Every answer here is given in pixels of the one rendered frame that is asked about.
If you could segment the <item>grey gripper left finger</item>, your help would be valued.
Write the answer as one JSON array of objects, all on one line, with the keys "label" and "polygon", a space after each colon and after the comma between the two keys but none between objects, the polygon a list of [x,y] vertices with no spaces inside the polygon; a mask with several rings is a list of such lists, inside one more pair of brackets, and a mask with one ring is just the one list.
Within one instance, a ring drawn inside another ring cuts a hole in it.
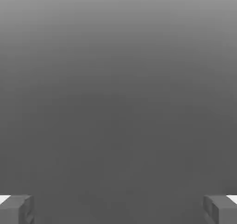
[{"label": "grey gripper left finger", "polygon": [[35,224],[32,195],[1,195],[0,224]]}]

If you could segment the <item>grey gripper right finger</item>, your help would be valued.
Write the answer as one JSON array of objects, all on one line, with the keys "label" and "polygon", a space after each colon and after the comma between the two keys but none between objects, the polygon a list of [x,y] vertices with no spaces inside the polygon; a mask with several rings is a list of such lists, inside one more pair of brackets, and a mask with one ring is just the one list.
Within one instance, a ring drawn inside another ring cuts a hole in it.
[{"label": "grey gripper right finger", "polygon": [[237,195],[205,195],[206,224],[237,224]]}]

